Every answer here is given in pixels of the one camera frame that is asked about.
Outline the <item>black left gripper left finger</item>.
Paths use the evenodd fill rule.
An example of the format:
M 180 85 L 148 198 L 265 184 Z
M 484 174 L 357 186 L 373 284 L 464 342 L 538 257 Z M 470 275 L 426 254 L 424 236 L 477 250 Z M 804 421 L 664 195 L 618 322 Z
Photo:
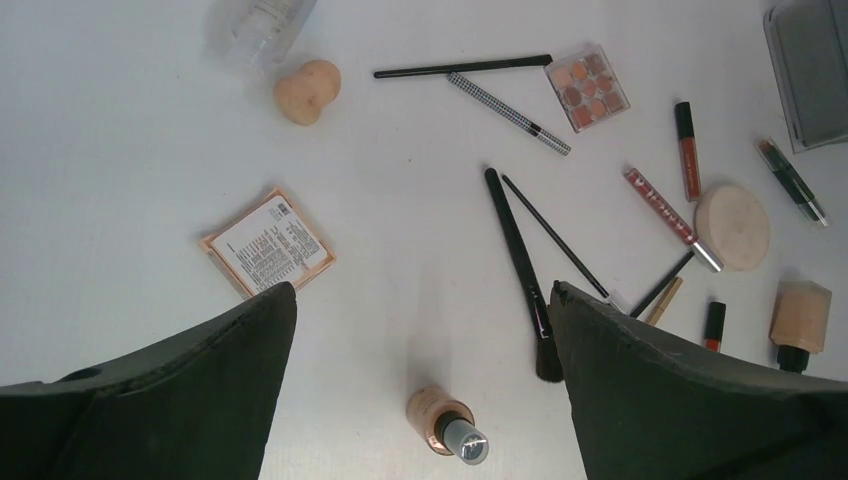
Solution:
M 5 479 L 255 479 L 297 324 L 281 283 L 52 382 L 1 390 Z

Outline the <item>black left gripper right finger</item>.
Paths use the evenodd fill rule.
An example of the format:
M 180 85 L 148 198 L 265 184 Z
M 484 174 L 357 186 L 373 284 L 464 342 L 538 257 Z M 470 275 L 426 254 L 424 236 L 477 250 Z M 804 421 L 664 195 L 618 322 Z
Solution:
M 549 311 L 591 479 L 843 479 L 847 386 L 710 351 L 555 282 Z

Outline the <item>clear acrylic makeup organizer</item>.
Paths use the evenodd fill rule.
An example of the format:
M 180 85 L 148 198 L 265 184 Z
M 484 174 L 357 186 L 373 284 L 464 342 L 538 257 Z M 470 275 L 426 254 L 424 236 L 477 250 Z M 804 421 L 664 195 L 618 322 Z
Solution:
M 847 2 L 784 1 L 763 18 L 792 150 L 847 141 Z

